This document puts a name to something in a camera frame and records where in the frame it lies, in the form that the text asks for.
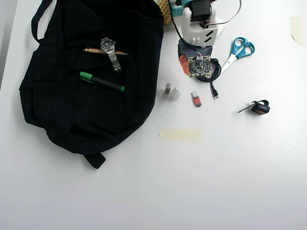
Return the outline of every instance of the wire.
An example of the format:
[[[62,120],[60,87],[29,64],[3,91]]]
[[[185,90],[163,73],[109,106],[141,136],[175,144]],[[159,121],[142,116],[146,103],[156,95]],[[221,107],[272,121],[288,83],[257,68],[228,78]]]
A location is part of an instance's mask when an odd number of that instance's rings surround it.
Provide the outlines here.
[[[218,99],[219,93],[217,92],[217,90],[213,86],[213,81],[216,80],[221,75],[222,68],[221,68],[221,65],[219,63],[219,60],[216,59],[216,58],[211,58],[211,63],[213,63],[215,65],[215,69],[214,69],[212,76],[210,78],[197,78],[197,80],[200,80],[202,82],[209,82],[213,96],[216,99]]]
[[[223,23],[208,23],[208,24],[206,24],[206,28],[208,28],[210,25],[222,25],[222,24],[226,24],[226,23],[229,23],[231,20],[233,20],[233,19],[239,14],[239,12],[241,11],[242,0],[239,0],[239,2],[240,2],[239,9],[238,9],[238,11],[236,12],[236,14],[235,14],[231,19],[229,19],[228,21],[223,22]]]
[[[172,23],[173,23],[173,25],[174,25],[174,28],[175,28],[175,30],[176,30],[176,32],[177,32],[177,34],[178,34],[180,40],[182,41],[182,43],[183,43],[186,47],[190,48],[191,50],[195,51],[195,52],[198,53],[200,56],[202,56],[201,53],[200,53],[199,51],[197,51],[197,50],[194,48],[195,46],[193,47],[192,45],[190,45],[189,43],[187,43],[186,40],[184,40],[184,38],[181,36],[181,34],[180,34],[180,32],[179,32],[179,30],[178,30],[178,28],[177,28],[177,26],[176,26],[175,20],[174,20],[174,16],[173,16],[173,12],[172,12],[172,7],[171,7],[170,1],[168,1],[168,5],[169,5],[169,10],[171,11]]]

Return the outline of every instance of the blue scissor handle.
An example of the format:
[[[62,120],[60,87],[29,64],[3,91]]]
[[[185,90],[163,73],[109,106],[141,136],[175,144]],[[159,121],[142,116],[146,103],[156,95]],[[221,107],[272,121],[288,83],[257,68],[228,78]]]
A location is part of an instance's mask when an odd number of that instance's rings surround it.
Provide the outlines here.
[[[246,48],[250,48],[251,52],[248,54],[246,52]],[[250,56],[252,55],[253,53],[255,52],[255,46],[254,44],[252,44],[251,42],[247,42],[245,45],[244,45],[244,48],[242,49],[242,51],[240,53],[237,54],[236,58],[240,59],[240,58],[244,58],[244,57],[247,57],[247,56]]]
[[[242,40],[242,44],[240,46],[237,46],[236,45],[236,41],[237,40]],[[243,38],[243,37],[237,37],[235,40],[234,40],[234,43],[232,45],[232,50],[231,50],[231,53],[236,55],[237,52],[243,47],[245,46],[245,44],[248,42],[248,40],[246,38]]]

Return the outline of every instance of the black clip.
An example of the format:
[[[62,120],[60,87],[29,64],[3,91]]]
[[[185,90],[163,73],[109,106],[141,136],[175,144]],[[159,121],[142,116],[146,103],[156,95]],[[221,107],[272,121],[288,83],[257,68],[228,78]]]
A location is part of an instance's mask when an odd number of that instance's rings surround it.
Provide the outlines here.
[[[267,114],[270,111],[269,102],[267,100],[262,101],[253,101],[253,104],[246,107],[245,109],[240,110],[238,113],[243,112],[244,110],[247,110],[248,108],[252,107],[252,111],[254,113],[257,113],[259,115]]]

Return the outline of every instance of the red usb drive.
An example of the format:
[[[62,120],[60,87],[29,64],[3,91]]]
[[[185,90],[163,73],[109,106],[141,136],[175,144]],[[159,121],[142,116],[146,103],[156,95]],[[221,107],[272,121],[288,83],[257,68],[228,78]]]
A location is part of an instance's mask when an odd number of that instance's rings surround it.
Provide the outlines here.
[[[198,94],[197,94],[196,91],[194,91],[194,92],[192,93],[192,97],[193,97],[193,101],[194,101],[195,105],[196,105],[197,107],[201,107],[201,100],[200,100],[200,97],[198,96]]]

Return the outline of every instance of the tape strip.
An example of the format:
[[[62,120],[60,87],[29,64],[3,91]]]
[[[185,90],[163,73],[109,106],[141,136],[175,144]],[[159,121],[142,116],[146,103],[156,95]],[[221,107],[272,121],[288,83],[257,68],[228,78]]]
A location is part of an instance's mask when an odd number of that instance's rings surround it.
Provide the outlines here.
[[[203,140],[202,129],[161,129],[161,140],[201,142]]]
[[[304,45],[303,18],[291,17],[291,35],[299,44]]]

